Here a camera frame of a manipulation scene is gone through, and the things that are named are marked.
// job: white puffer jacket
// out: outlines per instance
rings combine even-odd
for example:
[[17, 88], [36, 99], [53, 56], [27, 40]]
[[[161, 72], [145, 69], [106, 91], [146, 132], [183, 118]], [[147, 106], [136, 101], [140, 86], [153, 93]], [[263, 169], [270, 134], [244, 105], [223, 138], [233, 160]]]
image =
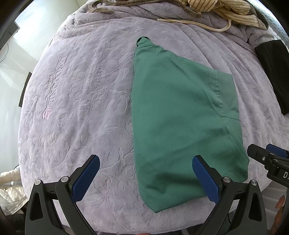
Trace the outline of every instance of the white puffer jacket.
[[0, 174], [0, 206], [5, 215], [16, 213], [28, 202], [23, 187], [21, 185], [11, 185], [11, 182], [20, 180], [19, 169]]

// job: blue gripper pad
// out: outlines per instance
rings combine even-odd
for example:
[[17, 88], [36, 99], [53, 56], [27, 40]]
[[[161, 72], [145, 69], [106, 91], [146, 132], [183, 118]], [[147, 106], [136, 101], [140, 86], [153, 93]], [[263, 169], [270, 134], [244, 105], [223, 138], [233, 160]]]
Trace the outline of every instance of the blue gripper pad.
[[82, 174], [77, 178], [72, 186], [71, 200], [76, 203], [81, 201], [88, 190], [91, 182], [97, 174], [100, 167], [99, 157], [94, 155], [93, 159], [86, 166]]
[[275, 145], [272, 145], [272, 144], [268, 144], [266, 146], [266, 150], [276, 154], [277, 156], [279, 157], [284, 157], [284, 158], [288, 158], [288, 155], [287, 155], [287, 152], [286, 150], [282, 149], [282, 148], [279, 148]]
[[220, 200], [219, 187], [198, 157], [193, 158], [192, 167], [209, 200], [217, 204]]

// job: folded garment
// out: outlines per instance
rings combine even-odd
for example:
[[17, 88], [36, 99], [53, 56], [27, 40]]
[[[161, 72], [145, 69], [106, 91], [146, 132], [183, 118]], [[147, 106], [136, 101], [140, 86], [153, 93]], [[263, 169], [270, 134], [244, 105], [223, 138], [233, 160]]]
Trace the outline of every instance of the folded garment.
[[20, 169], [18, 168], [0, 174], [0, 207], [5, 215], [16, 213], [28, 202], [22, 185], [6, 184], [20, 180]]
[[[130, 1], [109, 1], [109, 0], [97, 0], [92, 2], [88, 11], [93, 12], [103, 12], [103, 13], [113, 13], [114, 11], [106, 7], [96, 7], [99, 3], [105, 3], [110, 6], [135, 6], [145, 3], [155, 3], [164, 0], [130, 0]], [[183, 23], [183, 24], [193, 24], [198, 25], [207, 30], [212, 30], [215, 32], [224, 32], [231, 27], [231, 22], [236, 22], [243, 25], [252, 26], [255, 28], [267, 30], [268, 22], [265, 17], [258, 12], [249, 2], [244, 0], [166, 0], [177, 6], [180, 6], [185, 12], [191, 14], [192, 16], [202, 16], [202, 12], [213, 11], [222, 18], [228, 21], [228, 25], [216, 29], [210, 26], [200, 24], [195, 21], [180, 20], [180, 19], [163, 19], [159, 18], [159, 21], [169, 22], [169, 23]]]
[[255, 51], [285, 115], [289, 112], [288, 49], [281, 40], [272, 40], [255, 47]]
[[134, 57], [132, 126], [138, 187], [154, 212], [206, 196], [192, 170], [202, 155], [222, 176], [247, 179], [231, 74], [179, 57], [142, 37]]

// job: black cloth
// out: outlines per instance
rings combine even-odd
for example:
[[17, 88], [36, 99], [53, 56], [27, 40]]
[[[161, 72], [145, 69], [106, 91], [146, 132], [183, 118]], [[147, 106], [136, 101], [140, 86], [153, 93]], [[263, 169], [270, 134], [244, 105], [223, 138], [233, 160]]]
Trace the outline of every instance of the black cloth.
[[289, 112], [288, 50], [281, 40], [273, 40], [255, 47], [255, 51], [285, 115]]
[[8, 220], [9, 224], [15, 230], [25, 230], [25, 217], [24, 214], [13, 214], [13, 215], [6, 215], [6, 219]]

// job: embossed blanket texture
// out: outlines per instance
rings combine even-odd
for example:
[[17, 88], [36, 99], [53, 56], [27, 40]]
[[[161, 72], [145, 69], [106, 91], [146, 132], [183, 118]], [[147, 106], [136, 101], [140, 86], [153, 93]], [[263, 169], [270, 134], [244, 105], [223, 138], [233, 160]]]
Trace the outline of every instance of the embossed blanket texture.
[[[136, 40], [155, 44], [205, 66], [233, 75], [245, 149], [251, 143], [289, 148], [289, 119], [280, 111], [254, 47], [273, 39], [272, 30], [232, 26], [223, 33], [195, 25], [165, 23], [175, 18], [222, 28], [214, 13], [201, 19], [170, 3], [114, 7], [87, 13], [88, 4], [59, 28], [33, 71], [19, 127], [21, 178], [27, 196], [36, 179], [58, 181], [91, 154], [100, 170], [77, 205], [93, 229], [136, 234], [162, 233], [205, 221], [214, 203], [206, 197], [155, 214], [137, 185], [131, 128], [131, 89]], [[250, 161], [248, 175], [263, 190], [264, 166]], [[60, 206], [60, 218], [68, 225]]]

